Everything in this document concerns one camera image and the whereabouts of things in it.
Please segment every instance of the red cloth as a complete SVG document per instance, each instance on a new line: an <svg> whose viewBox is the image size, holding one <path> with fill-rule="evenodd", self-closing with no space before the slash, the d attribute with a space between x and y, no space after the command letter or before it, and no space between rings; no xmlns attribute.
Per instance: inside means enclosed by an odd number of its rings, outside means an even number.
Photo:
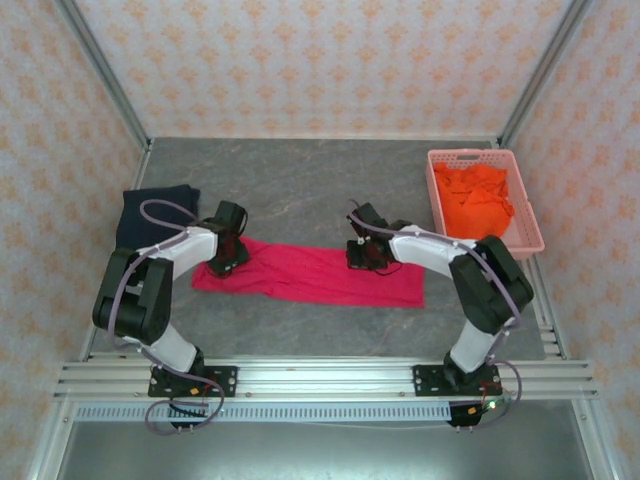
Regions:
<svg viewBox="0 0 640 480"><path fill-rule="evenodd" d="M347 267L337 248L268 244L242 237L251 259L228 278L218 278L206 264L196 268L193 288L208 292L262 293L291 302L361 307L424 307L424 269L391 265L380 276Z"/></svg>

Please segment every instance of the wall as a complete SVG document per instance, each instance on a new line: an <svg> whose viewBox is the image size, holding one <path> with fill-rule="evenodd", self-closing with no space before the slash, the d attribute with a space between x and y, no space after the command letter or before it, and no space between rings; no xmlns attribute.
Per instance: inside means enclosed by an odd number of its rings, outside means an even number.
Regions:
<svg viewBox="0 0 640 480"><path fill-rule="evenodd" d="M140 150L51 0L0 4L0 478L76 357Z"/></svg>
<svg viewBox="0 0 640 480"><path fill-rule="evenodd" d="M640 478L640 6L594 2L515 141L570 352Z"/></svg>
<svg viewBox="0 0 640 480"><path fill-rule="evenodd" d="M501 133L569 0L80 0L151 136Z"/></svg>

